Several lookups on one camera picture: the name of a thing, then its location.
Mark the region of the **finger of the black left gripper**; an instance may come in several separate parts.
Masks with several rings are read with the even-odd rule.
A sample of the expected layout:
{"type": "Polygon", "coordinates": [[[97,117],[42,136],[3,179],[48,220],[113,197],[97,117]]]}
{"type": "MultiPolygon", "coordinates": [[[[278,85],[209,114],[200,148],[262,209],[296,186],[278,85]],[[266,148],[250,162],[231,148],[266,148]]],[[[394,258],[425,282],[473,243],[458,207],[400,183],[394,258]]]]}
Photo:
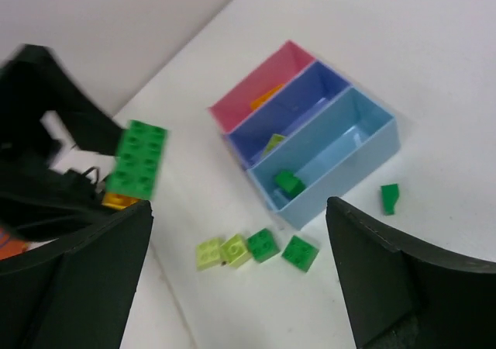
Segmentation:
{"type": "Polygon", "coordinates": [[[62,143],[41,119],[55,112],[82,150],[113,156],[123,128],[64,72],[48,47],[24,44],[1,66],[1,150],[51,159],[62,143]]]}

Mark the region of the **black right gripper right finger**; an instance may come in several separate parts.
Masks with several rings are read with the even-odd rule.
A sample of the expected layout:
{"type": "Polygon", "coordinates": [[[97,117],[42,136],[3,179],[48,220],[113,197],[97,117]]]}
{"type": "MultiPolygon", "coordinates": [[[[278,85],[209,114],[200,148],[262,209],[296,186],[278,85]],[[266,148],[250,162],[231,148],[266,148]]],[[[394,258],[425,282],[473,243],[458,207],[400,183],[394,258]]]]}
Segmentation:
{"type": "Polygon", "coordinates": [[[331,197],[326,223],[358,348],[493,348],[495,264],[331,197]]]}

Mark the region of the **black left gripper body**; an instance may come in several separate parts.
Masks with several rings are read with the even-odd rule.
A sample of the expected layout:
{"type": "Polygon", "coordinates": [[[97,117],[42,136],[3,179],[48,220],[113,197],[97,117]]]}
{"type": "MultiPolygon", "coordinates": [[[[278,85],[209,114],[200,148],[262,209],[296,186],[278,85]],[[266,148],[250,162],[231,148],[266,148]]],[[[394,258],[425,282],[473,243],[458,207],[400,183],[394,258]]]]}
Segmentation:
{"type": "Polygon", "coordinates": [[[64,173],[27,150],[1,145],[1,228],[21,240],[45,241],[112,215],[102,205],[100,169],[64,173]]]}

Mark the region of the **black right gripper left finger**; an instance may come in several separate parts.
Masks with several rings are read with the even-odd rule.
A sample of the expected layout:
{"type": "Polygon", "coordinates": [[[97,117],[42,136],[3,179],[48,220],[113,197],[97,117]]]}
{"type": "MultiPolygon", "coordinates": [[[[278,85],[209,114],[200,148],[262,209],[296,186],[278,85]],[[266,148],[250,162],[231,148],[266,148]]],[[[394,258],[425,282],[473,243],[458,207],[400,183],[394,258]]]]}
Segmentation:
{"type": "Polygon", "coordinates": [[[140,201],[1,262],[3,348],[118,348],[153,225],[140,201]]]}

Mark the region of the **yellow curved lego brick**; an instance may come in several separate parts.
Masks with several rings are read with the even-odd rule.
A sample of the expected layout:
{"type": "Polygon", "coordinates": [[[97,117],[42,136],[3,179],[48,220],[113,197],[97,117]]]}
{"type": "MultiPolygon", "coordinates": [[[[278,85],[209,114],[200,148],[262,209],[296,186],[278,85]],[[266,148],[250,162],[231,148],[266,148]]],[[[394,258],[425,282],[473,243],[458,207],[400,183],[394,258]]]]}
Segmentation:
{"type": "Polygon", "coordinates": [[[102,200],[102,205],[112,209],[122,210],[129,206],[132,206],[133,204],[139,201],[140,201],[139,199],[129,197],[126,195],[106,192],[102,200]]]}

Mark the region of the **green lego plate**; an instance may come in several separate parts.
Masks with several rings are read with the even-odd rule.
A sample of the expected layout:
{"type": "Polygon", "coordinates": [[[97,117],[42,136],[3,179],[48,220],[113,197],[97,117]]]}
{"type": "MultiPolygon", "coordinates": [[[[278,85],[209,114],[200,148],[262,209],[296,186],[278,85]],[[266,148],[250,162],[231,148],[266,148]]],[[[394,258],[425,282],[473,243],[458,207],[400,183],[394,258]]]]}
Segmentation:
{"type": "Polygon", "coordinates": [[[135,199],[151,200],[159,177],[168,130],[131,119],[115,153],[115,166],[106,190],[135,199]]]}

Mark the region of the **pale green sloped lego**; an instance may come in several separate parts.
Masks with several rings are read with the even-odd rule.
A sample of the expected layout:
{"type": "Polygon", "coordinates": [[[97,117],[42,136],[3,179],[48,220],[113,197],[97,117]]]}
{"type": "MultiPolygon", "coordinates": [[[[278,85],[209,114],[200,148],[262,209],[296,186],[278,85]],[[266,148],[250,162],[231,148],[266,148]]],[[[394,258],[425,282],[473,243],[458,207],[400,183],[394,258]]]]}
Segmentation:
{"type": "Polygon", "coordinates": [[[285,136],[274,133],[269,141],[267,142],[267,145],[263,149],[261,153],[261,157],[267,156],[272,150],[274,150],[282,141],[285,140],[285,136]]]}

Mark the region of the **yellow rectangular lego brick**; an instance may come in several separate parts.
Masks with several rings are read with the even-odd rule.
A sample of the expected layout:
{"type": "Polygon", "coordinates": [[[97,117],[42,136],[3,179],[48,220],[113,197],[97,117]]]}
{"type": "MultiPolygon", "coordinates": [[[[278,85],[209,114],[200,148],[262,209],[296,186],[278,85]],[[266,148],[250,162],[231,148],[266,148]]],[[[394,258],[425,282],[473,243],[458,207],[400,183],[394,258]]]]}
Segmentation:
{"type": "Polygon", "coordinates": [[[269,100],[273,95],[275,95],[281,88],[284,87],[284,84],[279,84],[272,88],[271,90],[265,92],[261,96],[255,98],[251,103],[250,103],[250,108],[252,111],[257,110],[259,107],[261,107],[267,100],[269,100]]]}

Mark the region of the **orange round lego piece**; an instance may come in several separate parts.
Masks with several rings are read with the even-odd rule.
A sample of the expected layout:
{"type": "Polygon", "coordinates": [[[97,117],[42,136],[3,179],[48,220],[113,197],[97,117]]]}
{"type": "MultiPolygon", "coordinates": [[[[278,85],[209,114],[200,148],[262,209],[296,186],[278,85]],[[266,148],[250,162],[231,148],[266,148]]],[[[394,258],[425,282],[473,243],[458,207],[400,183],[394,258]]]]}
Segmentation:
{"type": "Polygon", "coordinates": [[[29,249],[29,242],[15,238],[4,229],[0,231],[0,260],[22,254],[29,249]]]}

